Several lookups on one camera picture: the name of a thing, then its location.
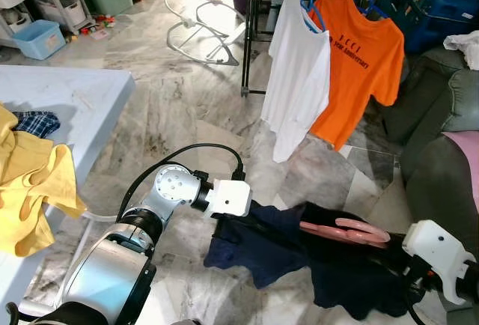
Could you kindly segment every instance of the yellow clothing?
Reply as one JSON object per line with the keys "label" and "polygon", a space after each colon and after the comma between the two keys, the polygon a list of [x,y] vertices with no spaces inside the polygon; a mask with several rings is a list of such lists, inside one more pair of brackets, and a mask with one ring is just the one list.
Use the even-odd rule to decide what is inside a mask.
{"label": "yellow clothing", "polygon": [[0,105],[0,251],[28,256],[55,241],[43,202],[72,217],[86,209],[76,195],[70,149],[12,132],[12,116]]}

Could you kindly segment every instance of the pink hanger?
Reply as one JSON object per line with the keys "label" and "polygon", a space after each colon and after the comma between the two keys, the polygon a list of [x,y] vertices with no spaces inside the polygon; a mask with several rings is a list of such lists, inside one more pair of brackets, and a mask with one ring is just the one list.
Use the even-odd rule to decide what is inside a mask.
{"label": "pink hanger", "polygon": [[326,239],[341,241],[349,244],[366,244],[377,248],[386,248],[387,242],[391,239],[389,233],[376,226],[358,220],[337,218],[337,226],[351,229],[339,229],[332,226],[316,225],[310,222],[300,222],[299,227],[310,234]]}

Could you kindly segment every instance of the table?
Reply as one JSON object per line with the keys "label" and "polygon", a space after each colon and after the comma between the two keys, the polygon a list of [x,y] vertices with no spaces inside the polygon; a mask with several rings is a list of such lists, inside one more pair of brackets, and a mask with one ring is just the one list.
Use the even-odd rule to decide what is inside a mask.
{"label": "table", "polygon": [[[54,143],[70,146],[77,187],[112,133],[135,83],[124,70],[90,70],[0,65],[0,101],[11,111],[50,110],[61,126],[49,136]],[[64,214],[48,206],[53,233]],[[0,252],[0,324],[8,324],[6,303],[19,304],[47,249],[27,258]]]}

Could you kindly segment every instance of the plaid cloth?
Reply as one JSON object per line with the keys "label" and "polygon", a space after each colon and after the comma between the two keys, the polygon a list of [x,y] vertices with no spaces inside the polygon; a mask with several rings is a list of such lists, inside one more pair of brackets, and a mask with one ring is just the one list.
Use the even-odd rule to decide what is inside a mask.
{"label": "plaid cloth", "polygon": [[23,131],[38,138],[45,138],[60,127],[60,121],[52,112],[12,112],[18,124],[12,130]]}

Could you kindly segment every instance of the navy clothing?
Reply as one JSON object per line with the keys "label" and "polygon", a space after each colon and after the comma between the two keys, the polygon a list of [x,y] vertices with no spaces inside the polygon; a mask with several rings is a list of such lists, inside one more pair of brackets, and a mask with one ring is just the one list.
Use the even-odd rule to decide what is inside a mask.
{"label": "navy clothing", "polygon": [[13,112],[18,118],[18,124],[12,130],[23,131],[38,138],[45,138],[60,127],[60,121],[52,112]]}
{"label": "navy clothing", "polygon": [[[302,220],[335,226],[338,217],[361,220],[351,213],[312,203],[284,211],[253,203],[249,216],[253,219],[244,223],[234,217],[219,220],[204,266],[247,267],[257,288],[309,266],[315,304],[323,308],[342,305],[356,320],[366,318],[372,309],[394,317],[404,315],[407,308],[400,277],[370,260],[374,255],[384,255],[384,250],[339,243],[299,230]],[[400,241],[392,245],[397,254],[390,251],[386,258],[393,264],[404,262],[407,255]],[[411,301],[418,302],[423,295],[412,294]]]}

